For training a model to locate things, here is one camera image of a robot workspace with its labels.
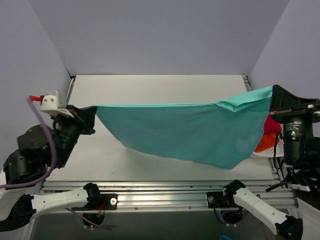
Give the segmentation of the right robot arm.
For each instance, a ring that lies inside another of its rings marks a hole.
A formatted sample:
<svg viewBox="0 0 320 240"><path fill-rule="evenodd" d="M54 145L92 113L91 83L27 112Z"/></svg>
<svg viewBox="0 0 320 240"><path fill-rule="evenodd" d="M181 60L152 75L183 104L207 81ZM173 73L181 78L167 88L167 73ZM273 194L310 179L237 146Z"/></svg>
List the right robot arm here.
<svg viewBox="0 0 320 240"><path fill-rule="evenodd" d="M260 220L278 240L320 238L320 101L298 97L279 85L272 87L269 114L282 125L285 175L265 192L239 180L222 189L223 207L243 209Z"/></svg>

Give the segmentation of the teal t-shirt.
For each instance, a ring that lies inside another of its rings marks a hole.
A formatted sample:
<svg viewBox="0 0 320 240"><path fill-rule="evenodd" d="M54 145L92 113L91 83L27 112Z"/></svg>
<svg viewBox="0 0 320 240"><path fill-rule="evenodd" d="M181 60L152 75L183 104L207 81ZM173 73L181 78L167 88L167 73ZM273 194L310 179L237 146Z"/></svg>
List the teal t-shirt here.
<svg viewBox="0 0 320 240"><path fill-rule="evenodd" d="M207 103L110 104L97 117L126 148L231 170L258 146L272 87Z"/></svg>

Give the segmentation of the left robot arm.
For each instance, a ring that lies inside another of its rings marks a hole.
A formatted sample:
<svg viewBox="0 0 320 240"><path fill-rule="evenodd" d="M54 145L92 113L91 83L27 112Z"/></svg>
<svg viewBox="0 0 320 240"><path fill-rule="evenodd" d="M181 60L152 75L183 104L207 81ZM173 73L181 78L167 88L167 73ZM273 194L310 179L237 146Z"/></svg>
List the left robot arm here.
<svg viewBox="0 0 320 240"><path fill-rule="evenodd" d="M66 115L50 114L53 127L46 125L35 106L30 106L40 124L17 138L18 149L3 164L0 174L0 230L13 231L50 212L68 208L97 209L103 202L96 184L49 195L25 192L44 181L53 170L63 168L80 135L95 133L96 106L67 105Z"/></svg>

